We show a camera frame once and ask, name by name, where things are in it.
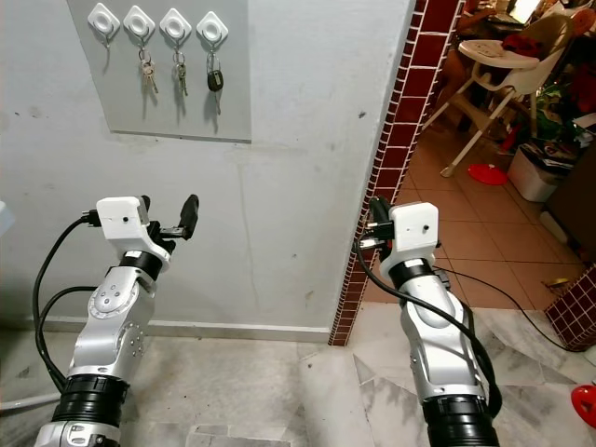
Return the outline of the grey hook board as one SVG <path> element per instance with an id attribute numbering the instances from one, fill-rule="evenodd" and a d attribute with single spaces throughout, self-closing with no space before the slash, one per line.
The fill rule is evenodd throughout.
<path id="1" fill-rule="evenodd" d="M 247 143 L 251 140 L 251 27 L 250 0 L 65 0 L 101 98 L 103 116 L 113 132 L 133 135 L 173 136 L 198 140 Z M 140 6 L 156 22 L 148 48 L 155 65 L 156 95 L 144 88 L 138 43 L 122 29 L 105 46 L 87 24 L 87 14 L 103 3 L 122 21 L 132 6 Z M 187 97 L 176 89 L 174 47 L 163 37 L 158 22 L 168 9 L 179 12 L 193 25 L 193 32 L 179 49 L 187 65 Z M 217 51 L 209 51 L 196 23 L 214 11 L 229 29 Z M 222 65 L 222 113 L 214 113 L 206 85 L 209 52 Z"/>

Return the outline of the red plate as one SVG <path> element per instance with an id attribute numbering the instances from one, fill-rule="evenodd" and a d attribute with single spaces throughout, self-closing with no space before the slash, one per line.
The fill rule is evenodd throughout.
<path id="1" fill-rule="evenodd" d="M 466 170 L 469 178 L 482 184 L 506 184 L 509 182 L 505 170 L 496 167 L 494 163 L 472 163 Z"/>

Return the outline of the brass and silver key bunch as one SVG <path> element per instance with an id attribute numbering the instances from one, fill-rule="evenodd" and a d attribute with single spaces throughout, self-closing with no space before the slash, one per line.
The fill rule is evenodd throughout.
<path id="1" fill-rule="evenodd" d="M 160 90 L 155 82 L 155 65 L 148 48 L 138 48 L 138 61 L 140 61 L 141 77 L 146 92 L 156 95 Z"/>

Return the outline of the small silver key bunch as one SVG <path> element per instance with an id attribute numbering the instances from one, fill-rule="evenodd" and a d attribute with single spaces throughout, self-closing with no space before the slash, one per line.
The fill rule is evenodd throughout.
<path id="1" fill-rule="evenodd" d="M 174 62 L 174 77 L 176 80 L 176 89 L 178 92 L 187 97 L 188 85 L 187 85 L 187 65 L 186 59 L 184 58 L 183 52 L 179 48 L 175 48 L 173 52 Z"/>

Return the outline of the black car key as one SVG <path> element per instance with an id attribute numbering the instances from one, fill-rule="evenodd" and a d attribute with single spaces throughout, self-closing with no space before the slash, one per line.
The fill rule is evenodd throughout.
<path id="1" fill-rule="evenodd" d="M 224 74 L 222 72 L 222 65 L 220 60 L 214 52 L 209 52 L 208 56 L 208 72 L 206 73 L 206 85 L 209 89 L 209 98 L 214 106 L 214 113 L 220 115 L 222 113 L 221 94 L 224 89 Z"/>

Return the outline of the white storage bin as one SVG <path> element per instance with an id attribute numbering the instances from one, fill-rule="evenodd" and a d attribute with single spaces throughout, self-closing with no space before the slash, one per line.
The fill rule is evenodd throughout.
<path id="1" fill-rule="evenodd" d="M 512 186 L 529 203 L 545 203 L 557 190 L 570 168 L 542 157 L 532 143 L 521 143 L 510 163 L 507 176 Z"/>

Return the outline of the beige baby high chair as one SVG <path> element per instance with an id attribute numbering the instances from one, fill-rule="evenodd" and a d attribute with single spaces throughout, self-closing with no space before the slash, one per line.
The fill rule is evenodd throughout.
<path id="1" fill-rule="evenodd" d="M 442 103 L 428 123 L 455 108 L 471 122 L 474 132 L 463 149 L 440 170 L 443 178 L 451 178 L 481 138 L 488 136 L 489 127 L 512 105 L 536 97 L 578 31 L 571 14 L 555 12 L 545 14 L 519 33 L 507 35 L 503 41 L 471 39 L 458 44 L 460 54 L 472 60 L 471 71 L 458 87 L 443 91 Z"/>

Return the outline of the red lattice basket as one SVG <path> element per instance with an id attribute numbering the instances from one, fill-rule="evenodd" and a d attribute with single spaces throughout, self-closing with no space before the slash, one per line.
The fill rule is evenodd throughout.
<path id="1" fill-rule="evenodd" d="M 571 352 L 585 352 L 596 345 L 596 264 L 571 281 L 545 315 Z"/>

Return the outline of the round red plastic object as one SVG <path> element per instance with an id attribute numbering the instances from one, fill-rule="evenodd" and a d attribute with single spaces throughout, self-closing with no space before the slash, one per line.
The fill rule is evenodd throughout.
<path id="1" fill-rule="evenodd" d="M 584 423 L 596 430 L 596 385 L 578 385 L 570 393 L 572 408 Z"/>

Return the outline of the white wall hook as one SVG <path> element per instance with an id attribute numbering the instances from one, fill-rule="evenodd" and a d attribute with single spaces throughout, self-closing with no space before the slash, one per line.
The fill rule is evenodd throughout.
<path id="1" fill-rule="evenodd" d="M 156 30 L 156 22 L 140 6 L 129 8 L 122 20 L 125 31 L 136 39 L 138 46 L 144 47 L 148 44 Z"/>
<path id="2" fill-rule="evenodd" d="M 229 35 L 229 29 L 216 12 L 209 11 L 196 23 L 195 33 L 200 35 L 209 51 L 217 51 Z"/>
<path id="3" fill-rule="evenodd" d="M 179 12 L 178 8 L 172 7 L 158 22 L 158 29 L 172 47 L 179 48 L 190 38 L 195 26 L 183 16 L 182 12 Z"/>
<path id="4" fill-rule="evenodd" d="M 110 46 L 112 39 L 122 29 L 122 21 L 103 3 L 97 3 L 93 6 L 93 9 L 87 14 L 87 24 L 106 47 Z"/>

